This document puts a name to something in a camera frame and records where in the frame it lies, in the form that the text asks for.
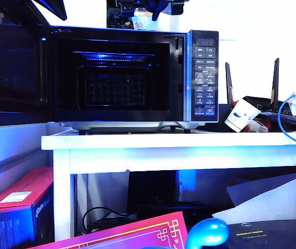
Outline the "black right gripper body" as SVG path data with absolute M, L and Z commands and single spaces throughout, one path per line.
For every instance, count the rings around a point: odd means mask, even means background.
M 168 15 L 181 15 L 183 14 L 183 8 L 186 2 L 189 0 L 170 0 L 167 1 L 167 6 L 163 10 L 163 13 Z

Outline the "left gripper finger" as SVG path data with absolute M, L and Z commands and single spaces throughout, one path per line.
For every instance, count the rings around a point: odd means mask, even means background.
M 62 21 L 65 21 L 67 19 L 63 0 L 36 0 L 35 2 L 45 7 Z
M 39 9 L 35 6 L 33 1 L 27 0 L 24 1 L 24 6 L 28 15 L 36 24 L 41 24 L 43 26 L 50 26 L 47 19 L 43 16 L 43 14 L 39 11 Z

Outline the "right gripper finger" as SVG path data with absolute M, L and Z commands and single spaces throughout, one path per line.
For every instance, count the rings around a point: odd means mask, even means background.
M 134 12 L 138 8 L 138 4 L 132 2 L 121 2 L 118 3 L 118 6 L 121 9 L 121 12 Z
M 172 1 L 167 0 L 146 0 L 145 9 L 152 13 L 152 21 L 158 19 L 159 14 L 166 13 L 172 15 Z

